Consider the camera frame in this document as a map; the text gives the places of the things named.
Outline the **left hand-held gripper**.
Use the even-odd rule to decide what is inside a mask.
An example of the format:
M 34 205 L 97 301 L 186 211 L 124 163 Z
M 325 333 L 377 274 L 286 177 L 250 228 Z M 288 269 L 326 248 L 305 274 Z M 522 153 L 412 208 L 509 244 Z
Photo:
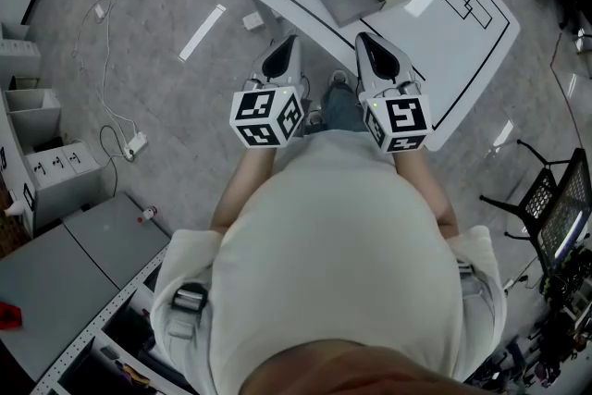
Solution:
M 229 125 L 247 148 L 284 148 L 304 119 L 304 92 L 302 46 L 291 33 L 255 59 L 233 95 Z

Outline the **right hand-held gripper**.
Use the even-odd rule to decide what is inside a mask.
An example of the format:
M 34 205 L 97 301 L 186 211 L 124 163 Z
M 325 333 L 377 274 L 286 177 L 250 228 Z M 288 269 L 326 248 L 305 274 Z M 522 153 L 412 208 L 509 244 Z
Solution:
M 355 54 L 363 121 L 378 148 L 384 153 L 422 148 L 432 131 L 432 119 L 410 58 L 369 32 L 356 36 Z

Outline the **person's right forearm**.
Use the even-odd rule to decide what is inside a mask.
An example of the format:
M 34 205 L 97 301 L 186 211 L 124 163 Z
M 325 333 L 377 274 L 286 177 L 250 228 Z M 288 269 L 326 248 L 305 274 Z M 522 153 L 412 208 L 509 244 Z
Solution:
M 460 231 L 450 200 L 432 173 L 424 154 L 415 150 L 393 155 L 399 175 L 423 196 L 438 224 L 444 239 L 456 237 Z

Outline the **person's left forearm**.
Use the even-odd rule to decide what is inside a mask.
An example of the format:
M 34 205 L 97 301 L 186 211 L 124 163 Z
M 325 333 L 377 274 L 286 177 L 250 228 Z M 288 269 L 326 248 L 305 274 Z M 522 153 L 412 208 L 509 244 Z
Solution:
M 277 150 L 247 149 L 213 214 L 210 229 L 224 235 L 240 216 L 252 195 L 272 176 Z

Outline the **white table with black lines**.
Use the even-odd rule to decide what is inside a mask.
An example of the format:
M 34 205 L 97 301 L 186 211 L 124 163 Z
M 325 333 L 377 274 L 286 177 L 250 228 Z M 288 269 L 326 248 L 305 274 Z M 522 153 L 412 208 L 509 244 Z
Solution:
M 434 0 L 415 17 L 402 6 L 344 27 L 320 0 L 258 0 L 308 35 L 349 70 L 356 69 L 354 39 L 369 31 L 410 57 L 429 101 L 438 150 L 486 89 L 517 38 L 520 26 L 501 0 Z

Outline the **white floor strip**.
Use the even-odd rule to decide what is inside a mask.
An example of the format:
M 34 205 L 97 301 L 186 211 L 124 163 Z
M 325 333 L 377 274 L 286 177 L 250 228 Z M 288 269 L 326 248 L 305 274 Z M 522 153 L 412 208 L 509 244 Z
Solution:
M 179 60 L 186 62 L 191 54 L 194 52 L 199 43 L 204 39 L 207 33 L 214 27 L 217 21 L 226 12 L 226 8 L 220 4 L 212 10 L 208 17 L 199 26 L 196 32 L 192 35 L 186 45 L 182 48 L 179 53 Z

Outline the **white power strip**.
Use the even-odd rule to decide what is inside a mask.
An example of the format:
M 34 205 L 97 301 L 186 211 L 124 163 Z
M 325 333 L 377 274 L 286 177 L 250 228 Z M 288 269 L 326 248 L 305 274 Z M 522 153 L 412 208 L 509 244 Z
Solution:
M 126 159 L 130 162 L 134 161 L 136 156 L 143 151 L 147 145 L 148 140 L 146 134 L 141 131 L 137 132 L 123 148 Z

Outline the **person's white shirt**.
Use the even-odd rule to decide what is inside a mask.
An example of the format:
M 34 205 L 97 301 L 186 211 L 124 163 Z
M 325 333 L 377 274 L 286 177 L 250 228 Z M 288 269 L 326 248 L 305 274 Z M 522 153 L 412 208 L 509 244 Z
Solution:
M 199 315 L 171 307 L 189 282 Z M 506 314 L 488 229 L 444 239 L 369 134 L 328 130 L 276 154 L 224 235 L 173 234 L 150 317 L 199 395 L 479 395 Z

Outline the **black mesh chair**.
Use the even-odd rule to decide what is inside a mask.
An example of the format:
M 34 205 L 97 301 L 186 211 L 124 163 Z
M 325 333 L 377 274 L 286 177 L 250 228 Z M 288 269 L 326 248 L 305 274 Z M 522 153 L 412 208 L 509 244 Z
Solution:
M 586 151 L 576 148 L 568 160 L 549 161 L 530 144 L 528 149 L 543 165 L 533 184 L 518 204 L 487 198 L 479 200 L 518 217 L 536 250 L 543 274 L 550 276 L 574 247 L 592 216 L 592 178 Z

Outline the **black harness clip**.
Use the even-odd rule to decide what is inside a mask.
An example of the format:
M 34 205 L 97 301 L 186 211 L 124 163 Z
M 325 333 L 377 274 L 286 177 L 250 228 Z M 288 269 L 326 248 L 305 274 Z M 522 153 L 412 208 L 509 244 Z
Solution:
M 189 282 L 175 291 L 171 307 L 177 311 L 199 315 L 207 302 L 207 288 L 199 282 Z

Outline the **white cubby desk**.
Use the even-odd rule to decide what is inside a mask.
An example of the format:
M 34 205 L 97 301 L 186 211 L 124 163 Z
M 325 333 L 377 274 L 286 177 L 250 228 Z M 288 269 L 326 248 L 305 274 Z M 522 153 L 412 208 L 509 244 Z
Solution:
M 62 105 L 39 86 L 41 53 L 28 30 L 0 21 L 0 177 L 33 236 L 97 200 L 101 167 L 84 143 L 64 142 Z

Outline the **dark equipment pile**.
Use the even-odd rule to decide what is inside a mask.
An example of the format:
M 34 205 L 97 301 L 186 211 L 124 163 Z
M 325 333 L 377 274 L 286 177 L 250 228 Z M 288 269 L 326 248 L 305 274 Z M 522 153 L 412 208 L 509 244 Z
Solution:
M 592 311 L 592 250 L 571 250 L 544 286 L 549 313 L 540 322 L 539 362 L 557 372 L 561 364 L 581 352 L 590 338 L 586 320 Z

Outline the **grey desk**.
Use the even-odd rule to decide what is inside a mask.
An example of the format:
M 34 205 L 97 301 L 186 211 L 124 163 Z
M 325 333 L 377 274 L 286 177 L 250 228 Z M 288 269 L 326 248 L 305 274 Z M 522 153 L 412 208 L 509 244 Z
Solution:
M 0 302 L 22 324 L 0 330 L 18 365 L 39 381 L 71 341 L 169 243 L 126 194 L 66 217 L 0 260 Z

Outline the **red flat object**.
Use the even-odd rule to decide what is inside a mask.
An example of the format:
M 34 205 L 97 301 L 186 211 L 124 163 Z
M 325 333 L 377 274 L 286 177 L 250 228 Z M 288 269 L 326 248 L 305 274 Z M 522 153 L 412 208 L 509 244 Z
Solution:
M 12 304 L 0 302 L 0 330 L 22 327 L 21 310 Z

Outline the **white perforated shelf frame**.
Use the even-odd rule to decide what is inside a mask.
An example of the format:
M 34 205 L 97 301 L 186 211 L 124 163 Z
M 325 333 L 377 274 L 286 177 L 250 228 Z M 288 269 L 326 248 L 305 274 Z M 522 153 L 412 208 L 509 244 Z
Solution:
M 53 364 L 45 371 L 41 379 L 36 383 L 30 395 L 50 395 L 51 392 L 68 392 L 58 386 L 60 377 L 75 362 L 86 346 L 98 336 L 117 310 L 133 296 L 144 281 L 162 264 L 167 251 L 167 245 L 150 260 L 130 282 L 93 318 L 82 332 L 69 343 L 66 349 L 55 359 Z

